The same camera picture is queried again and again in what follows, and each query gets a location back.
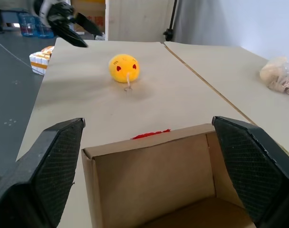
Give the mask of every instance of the open cardboard box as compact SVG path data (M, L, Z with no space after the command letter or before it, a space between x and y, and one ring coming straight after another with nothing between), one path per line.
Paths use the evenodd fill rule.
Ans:
M83 149L93 227L254 228L203 124Z

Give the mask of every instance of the plastic bag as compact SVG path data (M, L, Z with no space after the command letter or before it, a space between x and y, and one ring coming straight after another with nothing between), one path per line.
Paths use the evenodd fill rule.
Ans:
M289 61L286 57L272 59L260 71L260 78L269 89L289 94Z

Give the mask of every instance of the blue cup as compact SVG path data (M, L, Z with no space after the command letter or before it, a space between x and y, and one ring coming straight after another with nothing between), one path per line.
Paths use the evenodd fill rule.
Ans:
M40 18L36 18L36 29L37 29L37 34L39 38L53 38L54 37L53 31L49 27L46 27L45 25L43 25L42 22L40 21Z
M22 36L24 37L37 36L36 20L34 16L28 13L19 13L18 19Z

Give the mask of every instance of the yellow plush toy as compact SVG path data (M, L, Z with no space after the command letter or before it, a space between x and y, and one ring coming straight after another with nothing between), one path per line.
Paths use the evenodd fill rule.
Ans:
M113 57L109 63L110 74L117 82L133 82L139 75L139 64L137 60L129 55L120 54Z

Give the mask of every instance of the robotic arm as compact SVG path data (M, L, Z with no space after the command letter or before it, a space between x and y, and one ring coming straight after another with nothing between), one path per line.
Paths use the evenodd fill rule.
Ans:
M14 8L24 9L39 16L41 22L50 27L56 35L77 47L86 48L87 44L69 28L70 23L79 24L89 33L102 36L98 26L84 15L77 13L74 17L74 8L64 0L0 0L0 10Z

